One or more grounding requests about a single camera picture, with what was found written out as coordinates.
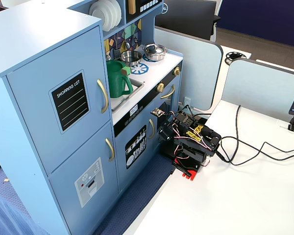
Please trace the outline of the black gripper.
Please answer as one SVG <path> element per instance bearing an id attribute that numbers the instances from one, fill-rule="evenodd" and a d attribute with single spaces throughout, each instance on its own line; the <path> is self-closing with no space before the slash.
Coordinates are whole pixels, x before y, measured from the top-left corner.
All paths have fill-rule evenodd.
<path id="1" fill-rule="evenodd" d="M 180 125 L 180 121 L 178 119 L 166 119 L 164 120 L 158 130 L 158 142 L 161 143 L 163 141 L 169 141 L 174 137 L 180 136 L 178 131 L 178 127 Z M 173 143 L 172 146 L 170 143 L 162 143 L 161 144 L 161 154 L 167 157 L 175 157 L 175 150 L 179 145 Z"/>

